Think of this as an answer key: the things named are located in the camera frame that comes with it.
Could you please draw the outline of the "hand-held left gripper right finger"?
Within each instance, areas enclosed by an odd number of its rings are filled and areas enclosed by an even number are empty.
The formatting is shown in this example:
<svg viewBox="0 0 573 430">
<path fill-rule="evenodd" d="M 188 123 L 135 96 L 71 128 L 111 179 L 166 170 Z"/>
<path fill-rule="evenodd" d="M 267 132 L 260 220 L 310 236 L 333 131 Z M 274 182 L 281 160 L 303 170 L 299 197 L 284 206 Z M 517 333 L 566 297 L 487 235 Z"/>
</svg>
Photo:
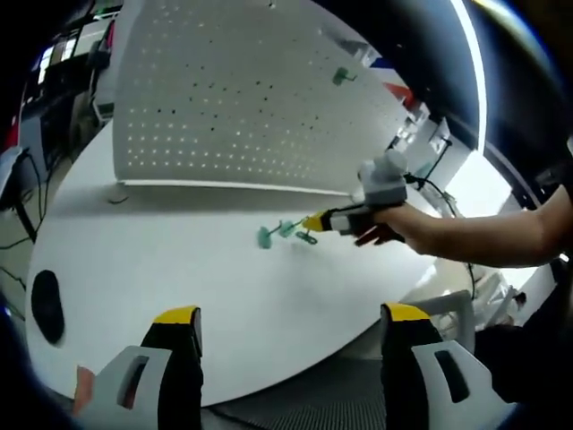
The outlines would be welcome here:
<svg viewBox="0 0 573 430">
<path fill-rule="evenodd" d="M 435 302 L 381 306 L 381 383 L 388 429 L 491 429 L 492 375 L 474 333 L 445 340 Z"/>
</svg>

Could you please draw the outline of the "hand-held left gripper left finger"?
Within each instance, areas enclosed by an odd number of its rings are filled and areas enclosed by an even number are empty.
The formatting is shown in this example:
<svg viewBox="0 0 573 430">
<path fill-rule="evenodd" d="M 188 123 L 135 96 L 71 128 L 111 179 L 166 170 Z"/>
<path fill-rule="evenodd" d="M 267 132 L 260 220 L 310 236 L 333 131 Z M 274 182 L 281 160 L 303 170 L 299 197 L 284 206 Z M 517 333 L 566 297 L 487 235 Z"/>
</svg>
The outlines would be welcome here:
<svg viewBox="0 0 573 430">
<path fill-rule="evenodd" d="M 95 376 L 91 427 L 201 429 L 201 357 L 201 309 L 165 311 Z"/>
</svg>

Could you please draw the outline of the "person's right hand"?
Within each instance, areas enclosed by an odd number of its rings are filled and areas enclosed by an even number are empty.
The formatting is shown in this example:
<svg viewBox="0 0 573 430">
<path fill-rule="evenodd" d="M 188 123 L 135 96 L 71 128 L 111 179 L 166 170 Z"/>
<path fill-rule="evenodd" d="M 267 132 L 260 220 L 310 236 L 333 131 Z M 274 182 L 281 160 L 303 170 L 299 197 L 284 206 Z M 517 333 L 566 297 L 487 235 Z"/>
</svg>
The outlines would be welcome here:
<svg viewBox="0 0 573 430">
<path fill-rule="evenodd" d="M 374 220 L 376 226 L 372 233 L 376 245 L 402 237 L 401 241 L 417 253 L 427 254 L 429 252 L 432 244 L 434 217 L 409 204 L 404 204 L 379 211 Z"/>
</svg>

